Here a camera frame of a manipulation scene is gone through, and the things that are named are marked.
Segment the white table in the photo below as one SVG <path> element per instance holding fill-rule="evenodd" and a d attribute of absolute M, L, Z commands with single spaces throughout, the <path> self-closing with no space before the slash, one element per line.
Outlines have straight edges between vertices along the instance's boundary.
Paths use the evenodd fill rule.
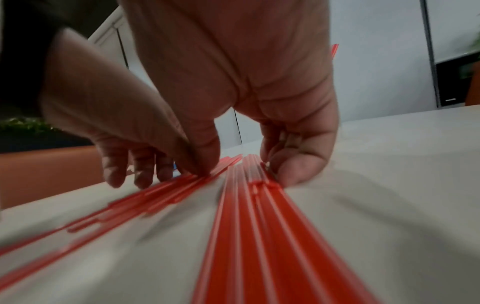
<path fill-rule="evenodd" d="M 223 156 L 258 153 L 259 146 Z M 479 177 L 477 106 L 344 123 L 327 169 L 287 193 L 379 300 L 474 303 L 480 298 Z M 0 242 L 99 209 L 133 192 L 129 182 L 120 190 L 100 184 L 6 210 Z M 0 302 L 187 303 L 222 182 L 157 217 L 122 226 L 3 293 Z"/>

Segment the black planter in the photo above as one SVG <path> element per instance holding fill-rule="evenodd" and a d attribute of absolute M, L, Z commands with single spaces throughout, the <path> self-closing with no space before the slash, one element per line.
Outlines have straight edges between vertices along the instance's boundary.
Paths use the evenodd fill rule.
<path fill-rule="evenodd" d="M 90 145 L 93 145 L 90 140 L 62 131 L 40 132 L 37 134 L 0 133 L 0 153 Z"/>

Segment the brown leather seat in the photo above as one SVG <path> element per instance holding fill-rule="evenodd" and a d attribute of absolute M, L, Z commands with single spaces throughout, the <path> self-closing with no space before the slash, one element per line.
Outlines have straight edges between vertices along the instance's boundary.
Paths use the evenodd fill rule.
<path fill-rule="evenodd" d="M 0 154 L 2 209 L 103 181 L 95 146 Z"/>

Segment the person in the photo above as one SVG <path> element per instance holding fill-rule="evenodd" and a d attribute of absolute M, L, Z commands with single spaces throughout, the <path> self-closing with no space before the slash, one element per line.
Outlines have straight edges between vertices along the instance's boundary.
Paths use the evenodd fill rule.
<path fill-rule="evenodd" d="M 113 187 L 124 183 L 129 153 L 140 188 L 155 165 L 160 180 L 170 178 L 172 159 L 210 172 L 221 148 L 214 119 L 230 107 L 260 123 L 260 155 L 283 186 L 323 170 L 339 125 L 327 0 L 120 4 L 161 96 L 66 27 L 47 1 L 4 0 L 0 112 L 42 115 L 90 138 Z"/>

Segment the potted plant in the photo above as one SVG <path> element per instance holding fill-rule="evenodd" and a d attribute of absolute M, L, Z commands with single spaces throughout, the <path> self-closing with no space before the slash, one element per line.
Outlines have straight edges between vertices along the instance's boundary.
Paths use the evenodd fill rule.
<path fill-rule="evenodd" d="M 92 142 L 52 127 L 38 118 L 0 121 L 0 153 L 88 146 Z"/>

